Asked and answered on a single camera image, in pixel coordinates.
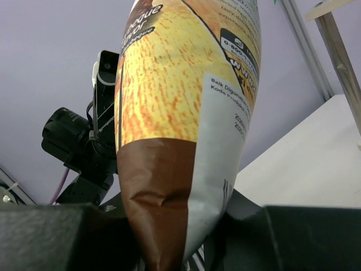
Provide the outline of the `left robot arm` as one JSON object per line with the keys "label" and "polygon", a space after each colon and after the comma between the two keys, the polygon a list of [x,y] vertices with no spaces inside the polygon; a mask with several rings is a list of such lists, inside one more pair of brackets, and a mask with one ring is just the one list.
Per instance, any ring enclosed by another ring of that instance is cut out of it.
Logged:
{"label": "left robot arm", "polygon": [[44,151],[78,173],[55,203],[92,203],[99,206],[111,188],[117,172],[114,120],[96,135],[95,124],[62,107],[46,122],[42,131]]}

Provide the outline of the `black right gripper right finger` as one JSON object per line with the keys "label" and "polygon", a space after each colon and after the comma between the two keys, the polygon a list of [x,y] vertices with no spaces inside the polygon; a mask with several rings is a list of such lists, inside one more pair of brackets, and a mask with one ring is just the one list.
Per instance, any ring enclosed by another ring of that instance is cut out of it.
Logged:
{"label": "black right gripper right finger", "polygon": [[360,210],[260,207],[234,191],[203,270],[360,270]]}

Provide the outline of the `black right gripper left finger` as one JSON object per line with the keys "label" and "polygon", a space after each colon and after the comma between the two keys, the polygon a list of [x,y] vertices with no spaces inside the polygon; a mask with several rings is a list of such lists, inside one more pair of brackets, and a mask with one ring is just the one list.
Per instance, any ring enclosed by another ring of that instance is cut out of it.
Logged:
{"label": "black right gripper left finger", "polygon": [[1,204],[1,270],[145,270],[121,195],[90,204]]}

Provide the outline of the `brown Chuba bag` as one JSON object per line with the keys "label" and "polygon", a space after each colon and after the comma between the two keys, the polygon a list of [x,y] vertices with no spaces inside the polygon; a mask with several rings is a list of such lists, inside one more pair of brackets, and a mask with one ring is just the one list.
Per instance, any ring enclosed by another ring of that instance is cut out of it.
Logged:
{"label": "brown Chuba bag", "polygon": [[118,175],[148,270],[178,270],[223,216],[257,97],[256,1],[135,1],[115,87]]}

